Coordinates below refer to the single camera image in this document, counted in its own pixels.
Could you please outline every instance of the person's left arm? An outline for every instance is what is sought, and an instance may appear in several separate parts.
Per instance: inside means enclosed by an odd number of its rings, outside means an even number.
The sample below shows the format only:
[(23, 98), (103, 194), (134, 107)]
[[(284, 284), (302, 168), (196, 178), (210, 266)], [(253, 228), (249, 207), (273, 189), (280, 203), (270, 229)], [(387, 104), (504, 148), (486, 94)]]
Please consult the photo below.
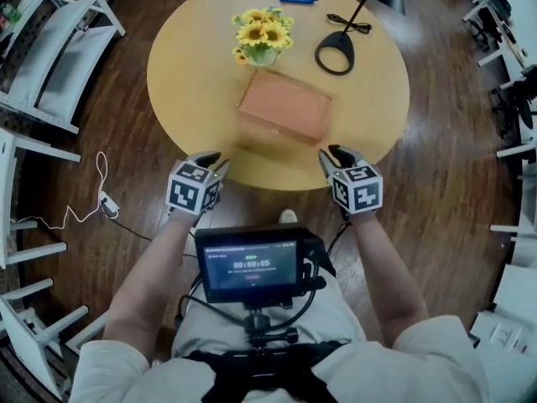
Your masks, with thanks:
[(173, 211), (112, 299), (103, 340), (137, 349), (151, 363), (189, 231), (197, 216)]

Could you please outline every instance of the white cable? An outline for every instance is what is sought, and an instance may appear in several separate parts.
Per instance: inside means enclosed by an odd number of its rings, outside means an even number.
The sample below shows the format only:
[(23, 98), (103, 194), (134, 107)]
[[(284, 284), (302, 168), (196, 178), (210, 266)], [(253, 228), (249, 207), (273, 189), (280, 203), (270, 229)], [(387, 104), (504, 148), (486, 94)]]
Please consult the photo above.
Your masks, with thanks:
[[(102, 157), (104, 158), (104, 175), (102, 174), (101, 172), (101, 168), (99, 167), (99, 155), (102, 155)], [(23, 218), (23, 219), (19, 219), (18, 221), (15, 221), (15, 220), (11, 220), (12, 222), (22, 222), (22, 221), (26, 221), (27, 219), (40, 219), (41, 222), (46, 225), (50, 230), (63, 230), (65, 228), (65, 222), (67, 220), (67, 216), (69, 215), (69, 212), (71, 212), (73, 214), (73, 217), (76, 218), (76, 221), (78, 222), (84, 222), (87, 218), (89, 218), (91, 215), (93, 215), (95, 212), (99, 212), (99, 209), (101, 209), (101, 201), (100, 201), (100, 197), (101, 197), (101, 191), (102, 191), (102, 186), (104, 185), (104, 181), (107, 179), (107, 176), (108, 176), (108, 161), (107, 161), (107, 156), (105, 155), (104, 152), (102, 151), (99, 151), (95, 157), (95, 165), (97, 167), (97, 171), (99, 172), (99, 175), (101, 176), (101, 183), (99, 184), (99, 190), (97, 191), (97, 205), (95, 207), (95, 209), (93, 209), (90, 213), (88, 213), (85, 217), (83, 217), (82, 219), (78, 218), (78, 216), (76, 215), (75, 211), (73, 211), (71, 209), (70, 206), (67, 206), (67, 209), (65, 209), (65, 215), (64, 215), (64, 222), (62, 224), (61, 227), (51, 227), (49, 224), (47, 224), (47, 222), (42, 218), (42, 217), (26, 217), (26, 218)], [(115, 217), (109, 217), (106, 213), (105, 213), (105, 216), (109, 219), (116, 219), (118, 216), (119, 216), (119, 211), (117, 211), (116, 213), (116, 216)]]

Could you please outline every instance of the person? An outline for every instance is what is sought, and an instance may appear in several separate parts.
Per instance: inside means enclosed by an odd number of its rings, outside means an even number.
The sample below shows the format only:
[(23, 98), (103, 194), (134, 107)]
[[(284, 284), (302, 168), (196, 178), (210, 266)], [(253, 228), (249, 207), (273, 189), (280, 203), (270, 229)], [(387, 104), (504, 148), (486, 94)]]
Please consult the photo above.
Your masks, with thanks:
[[(81, 348), (71, 403), (201, 401), (214, 385), (215, 373), (209, 364), (186, 357), (195, 351), (222, 354), (249, 348), (243, 328), (191, 302), (171, 360), (152, 366), (157, 333), (180, 273), (179, 253), (196, 219), (172, 212), (128, 274), (113, 297), (102, 340)], [(430, 317), (419, 287), (373, 212), (350, 219), (385, 347), (365, 338), (336, 277), (320, 269), (326, 288), (317, 291), (293, 327), (299, 343), (337, 341), (341, 346), (317, 363), (313, 374), (340, 402), (489, 400), (484, 369), (459, 318)], [(280, 221), (296, 221), (295, 213), (284, 211)], [(205, 300), (203, 285), (194, 296)], [(282, 322), (306, 298), (296, 298), (290, 311), (274, 307), (265, 313)], [(218, 307), (235, 317), (248, 314), (240, 304)], [(252, 390), (245, 401), (295, 399), (278, 388)]]

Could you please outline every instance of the desk lamp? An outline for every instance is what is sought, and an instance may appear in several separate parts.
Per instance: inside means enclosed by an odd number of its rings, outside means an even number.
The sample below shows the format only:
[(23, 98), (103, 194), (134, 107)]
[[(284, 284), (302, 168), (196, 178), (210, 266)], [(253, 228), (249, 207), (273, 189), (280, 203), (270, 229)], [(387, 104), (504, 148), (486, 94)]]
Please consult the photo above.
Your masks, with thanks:
[[(354, 18), (358, 15), (358, 12), (360, 12), (360, 9), (362, 9), (362, 6), (366, 1), (367, 0), (362, 0), (360, 4), (358, 4), (356, 11), (354, 11), (354, 14), (352, 15), (351, 19), (347, 23), (347, 26), (342, 32), (336, 31), (334, 33), (328, 34), (319, 43), (319, 46), (317, 46), (317, 49), (315, 50), (315, 61), (324, 71), (327, 71), (328, 73), (331, 73), (332, 75), (342, 76), (342, 75), (346, 75), (354, 67), (354, 48), (352, 46), (351, 38), (347, 34), (347, 31), (349, 30), (350, 27), (352, 27), (352, 21), (354, 21)], [(377, 1), (384, 3), (386, 6), (389, 6), (393, 10), (400, 12), (404, 15), (404, 1), (403, 0), (377, 0)], [(323, 50), (324, 48), (335, 48), (341, 51), (347, 58), (347, 62), (349, 66), (344, 71), (334, 71), (326, 67), (322, 63), (321, 58), (319, 58), (319, 54), (321, 50)]]

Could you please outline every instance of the screen bezel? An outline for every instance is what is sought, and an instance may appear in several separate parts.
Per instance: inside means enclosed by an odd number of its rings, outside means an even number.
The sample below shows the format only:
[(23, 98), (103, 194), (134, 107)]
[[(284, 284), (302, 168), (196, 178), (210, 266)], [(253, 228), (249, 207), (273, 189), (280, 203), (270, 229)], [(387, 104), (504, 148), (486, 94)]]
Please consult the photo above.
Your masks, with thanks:
[[(301, 281), (304, 274), (305, 258), (302, 232), (303, 228), (296, 227), (296, 225), (291, 227), (285, 226), (283, 228), (282, 226), (278, 226), (276, 228), (263, 229), (214, 228), (197, 230), (194, 239), (207, 301), (209, 303), (247, 302), (250, 304), (259, 304), (265, 301), (287, 301), (288, 299), (299, 296), (302, 291)], [(223, 290), (211, 287), (205, 248), (282, 242), (296, 243), (296, 276), (294, 284), (259, 286), (236, 290)]]

